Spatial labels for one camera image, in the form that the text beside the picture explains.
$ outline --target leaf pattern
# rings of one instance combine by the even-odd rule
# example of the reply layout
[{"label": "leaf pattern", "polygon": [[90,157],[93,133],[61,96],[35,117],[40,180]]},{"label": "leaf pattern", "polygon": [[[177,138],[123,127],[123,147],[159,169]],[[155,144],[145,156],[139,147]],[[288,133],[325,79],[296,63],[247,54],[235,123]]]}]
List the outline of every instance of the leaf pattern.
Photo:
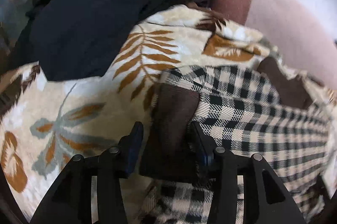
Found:
[{"label": "leaf pattern", "polygon": [[26,89],[32,84],[35,78],[40,73],[41,68],[39,65],[35,65],[30,69],[30,73],[25,80],[22,80],[22,75],[19,75],[12,83],[0,94],[0,100],[3,101],[2,107],[0,107],[0,123],[3,115],[15,105],[20,96],[26,91]]},{"label": "leaf pattern", "polygon": [[261,52],[254,44],[240,47],[235,42],[214,34],[208,39],[203,54],[230,61],[249,61],[254,55],[260,56]]},{"label": "leaf pattern", "polygon": [[21,193],[27,185],[27,176],[21,158],[16,154],[17,140],[12,132],[5,133],[2,146],[1,167],[9,185]]},{"label": "leaf pattern", "polygon": [[153,94],[154,94],[154,84],[151,85],[146,92],[145,99],[143,101],[144,109],[148,109],[150,107]]},{"label": "leaf pattern", "polygon": [[218,27],[222,30],[222,24],[226,26],[226,22],[222,18],[217,18],[211,14],[209,14],[206,18],[201,19],[200,23],[195,26],[196,29],[199,30],[208,30],[213,34],[216,32],[216,28]]},{"label": "leaf pattern", "polygon": [[113,140],[73,134],[66,130],[67,127],[71,128],[98,117],[104,108],[104,103],[91,103],[61,115],[69,93],[63,100],[55,121],[41,118],[30,127],[32,135],[39,139],[50,136],[47,146],[32,165],[32,169],[40,175],[46,176],[57,166],[61,171],[70,158],[77,153],[90,157],[96,154],[95,150],[101,153],[116,144]]},{"label": "leaf pattern", "polygon": [[[119,85],[118,92],[121,92],[126,86],[131,84],[139,75],[141,75],[143,78],[140,84],[132,92],[130,99],[133,100],[136,98],[142,90],[149,86],[143,102],[144,109],[147,110],[153,96],[153,84],[160,77],[160,71],[175,68],[172,64],[178,64],[180,61],[167,56],[177,54],[176,51],[168,49],[177,47],[177,45],[170,43],[174,39],[166,36],[167,34],[173,33],[172,31],[155,30],[145,32],[141,25],[138,25],[138,27],[140,28],[140,32],[134,32],[128,36],[119,55],[114,60],[114,64],[116,64],[131,58],[116,70],[114,78],[123,72],[128,72]],[[158,53],[146,54],[144,53],[145,48],[154,49],[158,51]]]}]

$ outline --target dark brown cloth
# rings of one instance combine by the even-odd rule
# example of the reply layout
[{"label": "dark brown cloth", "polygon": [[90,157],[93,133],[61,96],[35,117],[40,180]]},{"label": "dark brown cloth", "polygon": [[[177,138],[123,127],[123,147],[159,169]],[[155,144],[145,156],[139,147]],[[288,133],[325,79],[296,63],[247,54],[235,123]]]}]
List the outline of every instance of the dark brown cloth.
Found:
[{"label": "dark brown cloth", "polygon": [[302,81],[299,78],[287,80],[279,70],[274,58],[265,58],[258,66],[257,71],[268,76],[278,91],[283,105],[307,109],[312,104],[312,99],[304,89]]},{"label": "dark brown cloth", "polygon": [[159,135],[164,155],[172,156],[181,147],[198,103],[197,92],[167,83],[161,85],[152,129]]},{"label": "dark brown cloth", "polygon": [[197,92],[163,83],[158,93],[139,173],[155,179],[188,182],[196,179],[195,155],[186,138],[199,103]]}]

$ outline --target pink surface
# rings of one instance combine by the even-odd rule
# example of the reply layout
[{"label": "pink surface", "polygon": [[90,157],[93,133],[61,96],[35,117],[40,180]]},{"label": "pink surface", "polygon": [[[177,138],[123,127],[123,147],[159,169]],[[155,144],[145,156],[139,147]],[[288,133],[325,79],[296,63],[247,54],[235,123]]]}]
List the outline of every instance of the pink surface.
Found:
[{"label": "pink surface", "polygon": [[337,48],[320,22],[296,0],[252,0],[247,27],[277,45],[284,62],[337,88]]}]

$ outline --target brown leaf print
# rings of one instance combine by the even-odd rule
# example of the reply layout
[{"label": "brown leaf print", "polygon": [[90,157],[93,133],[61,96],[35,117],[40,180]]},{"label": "brown leaf print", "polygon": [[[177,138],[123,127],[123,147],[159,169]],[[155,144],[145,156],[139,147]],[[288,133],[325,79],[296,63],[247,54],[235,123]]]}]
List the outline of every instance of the brown leaf print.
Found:
[{"label": "brown leaf print", "polygon": [[140,82],[140,84],[132,92],[132,94],[131,94],[131,100],[133,100],[135,97],[137,97],[139,95],[139,93],[143,90],[143,88],[145,87],[145,81],[146,81],[146,78],[144,77],[142,79],[142,81]]},{"label": "brown leaf print", "polygon": [[212,33],[215,33],[217,27],[220,30],[222,29],[221,24],[226,26],[226,22],[224,19],[214,17],[213,15],[208,15],[206,18],[201,19],[200,23],[197,24],[195,28],[199,30],[208,30]]},{"label": "brown leaf print", "polygon": [[143,54],[143,56],[145,56],[145,57],[147,57],[151,60],[154,60],[154,61],[167,61],[167,62],[174,63],[174,64],[180,63],[180,61],[171,59],[171,58],[169,58],[165,55],[161,55],[161,54]]},{"label": "brown leaf print", "polygon": [[26,91],[26,89],[32,84],[32,82],[36,79],[36,76],[40,74],[41,67],[39,65],[35,65],[32,67],[31,72],[24,81],[21,83],[21,89],[22,91]]},{"label": "brown leaf print", "polygon": [[125,50],[129,49],[134,44],[134,42],[139,39],[139,37],[140,37],[140,35],[134,35],[134,36],[131,36],[131,37],[129,35],[128,39],[126,40],[126,43],[122,46],[119,53],[122,53]]},{"label": "brown leaf print", "polygon": [[54,158],[54,153],[55,153],[55,135],[53,134],[53,140],[47,150],[47,153],[45,155],[45,161],[47,164],[50,164],[50,162],[52,161],[52,159]]},{"label": "brown leaf print", "polygon": [[132,83],[140,73],[140,67],[138,67],[136,70],[132,71],[130,74],[127,74],[127,76],[121,81],[118,92],[122,91],[124,87],[126,87],[128,84]]},{"label": "brown leaf print", "polygon": [[46,133],[46,132],[49,132],[52,127],[53,127],[52,123],[46,123],[46,124],[43,124],[40,127],[37,127],[36,129],[37,129],[37,131],[39,131],[41,133]]},{"label": "brown leaf print", "polygon": [[138,55],[134,59],[124,63],[120,68],[118,68],[116,70],[113,78],[115,78],[116,76],[118,76],[122,72],[128,71],[131,67],[135,66],[136,63],[138,63],[140,60],[141,60],[141,55]]},{"label": "brown leaf print", "polygon": [[131,57],[136,52],[137,49],[138,49],[138,46],[135,46],[132,50],[128,51],[127,53],[125,53],[124,55],[122,55],[118,59],[116,59],[114,61],[114,63],[117,63],[119,61],[123,61],[123,60],[127,59],[128,57]]},{"label": "brown leaf print", "polygon": [[77,142],[74,142],[70,139],[67,139],[67,138],[63,137],[62,135],[59,135],[59,138],[62,141],[64,141],[64,143],[66,145],[69,145],[72,149],[75,149],[75,150],[78,150],[78,151],[85,151],[85,150],[88,150],[88,149],[94,149],[94,148],[99,147],[99,145],[95,144],[95,143],[77,143]]},{"label": "brown leaf print", "polygon": [[254,55],[260,56],[261,52],[254,45],[240,48],[232,41],[214,34],[208,39],[203,54],[229,61],[249,61]]},{"label": "brown leaf print", "polygon": [[5,133],[5,141],[1,153],[1,167],[7,182],[15,191],[21,193],[27,184],[27,176],[23,170],[21,158],[16,154],[17,140],[12,132]]},{"label": "brown leaf print", "polygon": [[145,65],[148,68],[154,69],[154,70],[165,70],[165,69],[171,69],[171,68],[176,68],[175,66],[171,64],[146,64]]},{"label": "brown leaf print", "polygon": [[64,153],[63,154],[63,161],[62,161],[61,168],[60,168],[60,172],[68,164],[69,161],[70,161],[70,157],[66,153]]},{"label": "brown leaf print", "polygon": [[169,44],[169,43],[164,43],[164,42],[157,42],[157,41],[150,41],[156,45],[159,45],[159,46],[166,46],[166,47],[178,47],[177,45],[174,45],[174,44]]},{"label": "brown leaf print", "polygon": [[151,85],[150,88],[147,90],[145,99],[143,101],[144,110],[147,110],[150,107],[153,94],[154,94],[154,85]]},{"label": "brown leaf print", "polygon": [[[172,31],[155,30],[145,32],[141,25],[138,25],[138,27],[140,28],[140,32],[131,33],[128,36],[128,39],[121,48],[120,54],[115,59],[114,64],[119,61],[125,61],[131,56],[136,56],[130,61],[123,63],[123,65],[116,70],[114,78],[122,72],[128,71],[128,74],[122,79],[119,85],[118,92],[121,92],[127,85],[131,84],[139,75],[141,75],[143,78],[140,84],[132,92],[130,99],[133,100],[136,98],[142,90],[150,85],[143,102],[144,109],[146,110],[149,108],[154,91],[152,85],[160,77],[160,71],[175,68],[172,64],[178,64],[180,61],[166,56],[177,54],[176,51],[166,48],[177,47],[177,45],[170,43],[174,39],[166,36],[167,34],[173,33]],[[143,53],[143,50],[146,47],[157,50],[158,53],[145,54]],[[148,71],[148,69],[153,69],[158,72]]]},{"label": "brown leaf print", "polygon": [[151,44],[151,43],[146,43],[144,44],[146,47],[149,47],[149,48],[153,48],[153,49],[157,49],[167,55],[172,55],[172,54],[178,54],[176,51],[172,51],[172,50],[169,50],[169,49],[165,49],[165,48],[162,48],[158,45],[155,45],[155,44]]},{"label": "brown leaf print", "polygon": [[92,104],[82,107],[80,110],[72,113],[67,118],[68,120],[78,120],[83,117],[92,115],[95,112],[100,111],[104,107],[103,104]]},{"label": "brown leaf print", "polygon": [[168,31],[168,30],[156,30],[156,31],[152,31],[152,32],[148,32],[148,35],[163,35],[163,34],[169,34],[169,33],[173,33],[173,31]]}]

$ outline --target black and white plaid blanket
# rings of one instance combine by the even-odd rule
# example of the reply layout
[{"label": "black and white plaid blanket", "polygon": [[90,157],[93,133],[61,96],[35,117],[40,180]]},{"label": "black and white plaid blanket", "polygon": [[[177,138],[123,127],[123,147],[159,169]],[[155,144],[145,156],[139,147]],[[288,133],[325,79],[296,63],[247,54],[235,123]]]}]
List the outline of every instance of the black and white plaid blanket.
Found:
[{"label": "black and white plaid blanket", "polygon": [[[328,136],[327,119],[317,105],[307,110],[283,106],[267,77],[235,65],[184,66],[164,71],[160,81],[199,92],[192,121],[237,155],[262,154],[304,217],[316,205],[313,185],[326,162]],[[242,190],[242,181],[238,184]],[[205,189],[163,182],[157,205],[143,214],[142,223],[207,223],[211,185]],[[243,192],[239,191],[237,223],[242,223],[242,216]]]}]

